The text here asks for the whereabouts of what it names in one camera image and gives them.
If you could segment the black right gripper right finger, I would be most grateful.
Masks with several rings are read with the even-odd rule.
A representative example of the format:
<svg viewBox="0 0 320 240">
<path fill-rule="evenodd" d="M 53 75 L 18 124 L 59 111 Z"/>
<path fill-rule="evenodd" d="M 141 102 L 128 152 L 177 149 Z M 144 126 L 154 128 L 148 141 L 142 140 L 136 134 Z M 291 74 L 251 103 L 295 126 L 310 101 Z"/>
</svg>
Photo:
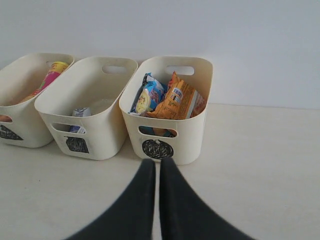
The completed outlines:
<svg viewBox="0 0 320 240">
<path fill-rule="evenodd" d="M 160 164 L 159 219 L 163 240 L 253 239 L 212 210 L 171 158 Z"/>
</svg>

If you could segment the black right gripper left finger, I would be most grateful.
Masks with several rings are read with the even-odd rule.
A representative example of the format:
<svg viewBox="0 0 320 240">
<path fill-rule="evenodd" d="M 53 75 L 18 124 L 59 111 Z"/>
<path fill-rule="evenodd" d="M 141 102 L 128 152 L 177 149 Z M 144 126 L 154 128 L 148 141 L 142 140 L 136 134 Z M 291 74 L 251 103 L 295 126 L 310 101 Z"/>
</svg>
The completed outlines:
<svg viewBox="0 0 320 240">
<path fill-rule="evenodd" d="M 151 240 L 155 209 L 156 166 L 144 159 L 118 199 L 69 240 Z"/>
</svg>

